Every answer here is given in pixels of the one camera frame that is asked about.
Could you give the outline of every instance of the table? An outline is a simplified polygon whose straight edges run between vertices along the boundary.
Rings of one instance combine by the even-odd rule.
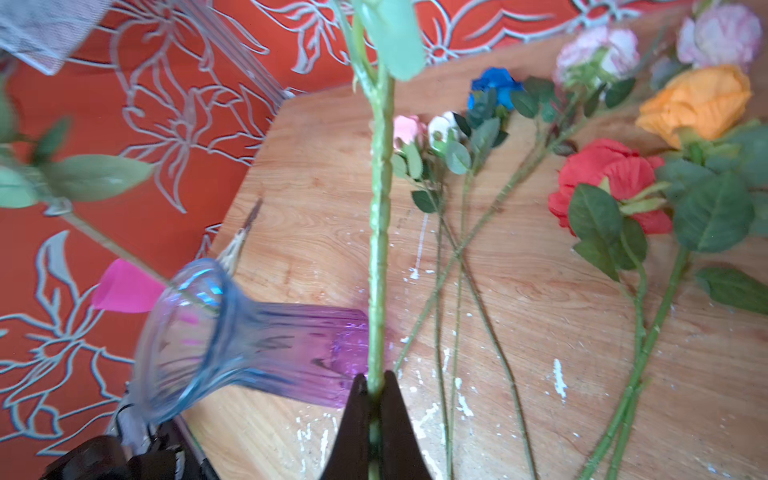
[[[768,25],[768,4],[745,3]],[[676,8],[633,24],[648,45]],[[397,114],[425,119],[464,108],[469,82],[488,66],[515,77],[548,76],[567,38],[504,48],[428,68],[398,84]],[[749,116],[768,114],[768,55],[751,75]],[[602,118],[576,140],[616,138],[649,153],[664,145],[632,122],[637,107]],[[285,103],[214,243],[226,245],[258,197],[261,213],[236,281],[256,300],[367,308],[369,112],[361,92],[337,88]],[[512,119],[511,137],[471,193],[470,224],[533,143],[532,123]],[[468,249],[496,332],[517,376],[541,478],[573,478],[614,411],[631,368],[633,309],[617,286],[571,251],[574,238],[548,212],[561,157],[548,158]],[[394,360],[435,276],[435,216],[425,218],[395,179],[392,189],[387,344]],[[460,197],[458,183],[452,197]],[[454,204],[451,208],[457,211]],[[456,215],[450,220],[458,225]],[[749,239],[727,260],[766,280],[768,243]],[[668,237],[650,244],[648,306],[660,302],[673,258]],[[419,278],[411,278],[412,270]],[[455,287],[445,295],[442,345],[452,358]],[[456,412],[456,478],[528,478],[508,385],[471,297],[463,303],[458,376],[466,406]],[[430,318],[400,380],[425,462],[445,478]],[[768,323],[713,305],[688,276],[647,370],[622,478],[768,478]],[[555,392],[562,365],[567,398]],[[342,412],[240,387],[215,392],[186,414],[223,480],[317,478]]]

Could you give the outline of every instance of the wooden table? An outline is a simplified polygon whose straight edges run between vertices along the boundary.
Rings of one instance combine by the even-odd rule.
[[[768,3],[748,0],[768,26]],[[648,45],[662,19],[633,28]],[[488,66],[515,77],[548,76],[567,38],[521,45],[428,68],[398,84],[397,114],[425,119],[465,107],[469,82]],[[768,55],[753,67],[750,116],[768,114]],[[643,152],[660,140],[632,126],[637,107],[594,121],[577,136],[624,141]],[[369,120],[362,93],[337,88],[285,103],[214,243],[226,245],[258,197],[264,205],[236,280],[256,300],[367,309]],[[519,115],[472,191],[472,220],[490,204],[533,143]],[[615,283],[571,251],[574,238],[548,212],[561,157],[548,158],[468,249],[469,264],[517,376],[541,478],[573,478],[621,396],[633,355],[633,309]],[[430,294],[435,216],[414,208],[395,179],[390,227],[387,345],[392,359]],[[460,197],[458,184],[452,196]],[[454,226],[458,219],[451,219]],[[768,280],[764,239],[749,239],[725,260]],[[651,242],[649,307],[660,301],[674,254],[671,238]],[[720,257],[700,257],[698,264]],[[419,279],[411,278],[413,268]],[[453,357],[455,287],[445,296],[442,345]],[[458,376],[466,408],[456,412],[457,478],[528,478],[502,369],[471,297],[464,301]],[[437,407],[434,323],[424,325],[400,380],[433,478],[445,478]],[[768,478],[768,322],[713,305],[688,276],[647,370],[622,478]],[[555,392],[562,364],[567,398]],[[223,480],[317,478],[342,412],[239,387],[215,392],[186,413]]]

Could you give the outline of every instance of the rose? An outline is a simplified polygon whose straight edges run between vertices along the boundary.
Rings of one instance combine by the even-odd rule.
[[[637,36],[631,30],[591,28],[560,50],[554,81],[598,86],[625,78],[638,63]]]
[[[475,96],[472,92],[488,91],[491,88],[496,89],[496,104],[504,105],[507,109],[515,108],[512,105],[512,99],[509,92],[523,89],[523,84],[515,81],[506,68],[491,67],[482,73],[480,78],[472,80],[472,91],[469,92],[467,108],[472,109],[475,106]]]
[[[607,178],[611,196],[616,200],[629,200],[655,183],[655,169],[662,165],[664,159],[661,157],[641,157],[620,142],[607,138],[595,140],[565,161],[558,176],[560,190],[549,196],[549,211],[560,219],[561,227],[570,228],[568,206],[577,185],[598,186]],[[672,231],[672,220],[661,210],[631,217],[645,233]]]
[[[744,5],[715,6],[695,21],[684,20],[677,37],[677,58],[694,68],[732,64],[746,71],[762,37],[760,19]]]
[[[680,148],[676,130],[681,127],[715,140],[741,118],[750,97],[750,79],[736,65],[691,70],[641,105],[635,124],[675,148]]]
[[[416,146],[421,148],[425,145],[427,127],[419,120],[419,117],[411,115],[405,117],[398,115],[394,120],[394,134],[393,141],[395,150],[399,150],[400,147],[407,144],[416,143]]]
[[[429,131],[429,146],[432,148],[435,148],[435,142],[437,141],[435,134],[437,133],[440,134],[439,141],[442,142],[441,146],[444,146],[451,136],[453,140],[459,140],[462,137],[462,132],[458,129],[456,117],[452,111],[446,111],[442,116],[434,117],[429,122],[427,129]]]

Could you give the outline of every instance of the vase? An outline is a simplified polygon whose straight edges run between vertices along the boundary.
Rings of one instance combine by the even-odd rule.
[[[323,406],[344,406],[366,371],[368,317],[360,310],[261,303],[212,259],[186,265],[147,318],[131,398],[159,424],[236,384]]]

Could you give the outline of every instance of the wooden tabletop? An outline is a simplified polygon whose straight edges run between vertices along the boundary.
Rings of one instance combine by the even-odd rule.
[[[768,3],[746,0],[768,26]],[[636,21],[648,45],[677,8]],[[428,120],[465,107],[470,80],[489,66],[516,78],[549,76],[555,38],[428,68],[398,84],[397,114]],[[768,114],[768,55],[753,66],[751,117]],[[577,137],[611,137],[642,152],[661,141],[632,126],[637,107],[593,121]],[[214,250],[226,245],[258,197],[260,215],[244,247],[236,281],[255,300],[317,303],[367,310],[370,159],[366,99],[337,88],[285,103],[250,170]],[[490,204],[533,143],[532,123],[519,115],[471,194],[471,224]],[[517,376],[538,470],[573,478],[604,431],[621,396],[633,356],[633,308],[616,284],[578,257],[574,238],[549,213],[563,158],[551,157],[506,201],[468,249],[496,333]],[[411,188],[392,188],[387,345],[394,360],[435,283],[435,216],[419,212]],[[457,183],[451,195],[460,197]],[[451,223],[458,226],[458,218]],[[749,239],[726,260],[768,280],[768,241]],[[655,311],[667,284],[674,242],[655,237],[646,262],[648,306]],[[419,278],[411,278],[412,269]],[[447,283],[442,345],[453,357],[455,287]],[[511,396],[471,297],[461,316],[456,412],[456,478],[528,478]],[[435,480],[445,479],[433,348],[425,323],[407,356],[400,386],[423,456]],[[768,478],[768,322],[713,305],[686,277],[664,325],[642,395],[622,478]],[[567,398],[555,392],[559,360]],[[342,412],[240,387],[215,392],[186,413],[223,480],[317,478],[330,454]]]

